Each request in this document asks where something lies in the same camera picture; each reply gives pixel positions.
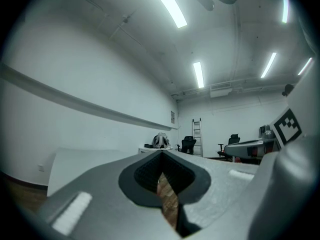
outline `office chair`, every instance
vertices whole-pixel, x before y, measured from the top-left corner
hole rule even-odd
[[[196,144],[197,140],[194,139],[192,136],[185,136],[184,139],[182,140],[182,148],[181,152],[182,153],[187,153],[189,150],[189,154],[193,155],[194,153],[194,146]]]
[[[232,134],[229,138],[228,145],[239,143],[239,141],[240,141],[240,138],[238,137],[238,134]],[[232,159],[231,155],[228,155],[225,152],[222,152],[222,146],[224,144],[218,144],[218,145],[220,145],[220,149],[221,149],[221,151],[217,152],[219,154],[219,156],[224,156],[226,161],[228,161],[228,159]]]

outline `qr code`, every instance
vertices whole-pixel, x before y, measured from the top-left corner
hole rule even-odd
[[[274,127],[277,130],[283,145],[294,141],[302,133],[300,125],[290,108],[274,123]]]

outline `fluorescent light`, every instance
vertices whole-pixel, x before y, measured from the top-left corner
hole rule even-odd
[[[169,11],[178,29],[187,25],[186,19],[175,0],[161,0],[161,2]]]
[[[204,77],[202,75],[201,63],[200,62],[193,63],[193,67],[196,75],[196,80],[198,81],[198,86],[199,88],[203,88],[205,84],[204,84]]]
[[[268,71],[269,71],[269,69],[270,69],[270,67],[271,67],[271,65],[272,65],[272,62],[274,62],[274,59],[275,59],[276,55],[277,55],[276,52],[272,53],[271,58],[270,58],[270,60],[269,60],[269,63],[268,63],[268,65],[266,66],[266,68],[265,68],[265,70],[264,70],[261,78],[264,78],[264,77],[266,76],[266,74],[268,73]]]
[[[301,73],[306,69],[306,67],[309,65],[309,63],[311,62],[312,58],[310,58],[307,63],[304,65],[303,69],[301,69],[300,73],[298,74],[298,76],[301,75]]]
[[[289,0],[283,0],[283,16],[282,16],[283,23],[287,23],[288,12],[289,12]]]

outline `ceiling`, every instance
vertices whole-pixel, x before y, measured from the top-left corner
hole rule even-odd
[[[122,46],[177,100],[208,94],[211,85],[224,82],[237,91],[295,84],[313,56],[291,6],[282,23],[283,0],[214,0],[213,11],[196,0],[176,2],[187,21],[182,28],[160,0],[64,0],[62,7]],[[124,16],[130,16],[127,23]],[[261,79],[273,52],[277,56]],[[199,61],[203,89],[193,68]]]

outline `wall outlet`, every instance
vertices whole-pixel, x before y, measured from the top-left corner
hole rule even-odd
[[[44,172],[45,171],[44,165],[43,164],[38,164],[38,170],[40,172]]]

